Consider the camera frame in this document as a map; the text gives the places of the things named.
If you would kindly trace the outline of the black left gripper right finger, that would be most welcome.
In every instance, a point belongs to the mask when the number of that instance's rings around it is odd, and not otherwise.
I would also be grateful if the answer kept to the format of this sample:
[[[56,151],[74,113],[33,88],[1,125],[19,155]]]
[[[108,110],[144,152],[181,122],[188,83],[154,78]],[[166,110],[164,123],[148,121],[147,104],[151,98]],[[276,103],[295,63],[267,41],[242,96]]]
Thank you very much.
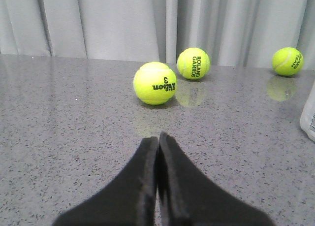
[[[164,226],[272,226],[269,216],[212,182],[175,138],[159,137],[158,190]]]

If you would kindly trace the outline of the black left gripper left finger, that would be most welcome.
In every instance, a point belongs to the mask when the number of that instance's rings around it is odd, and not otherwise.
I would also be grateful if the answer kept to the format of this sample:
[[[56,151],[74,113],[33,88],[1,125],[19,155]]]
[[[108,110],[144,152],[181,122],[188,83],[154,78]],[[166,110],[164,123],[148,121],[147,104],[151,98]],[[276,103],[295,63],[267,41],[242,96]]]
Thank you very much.
[[[122,171],[101,191],[61,214],[56,226],[152,226],[158,139],[142,139]]]

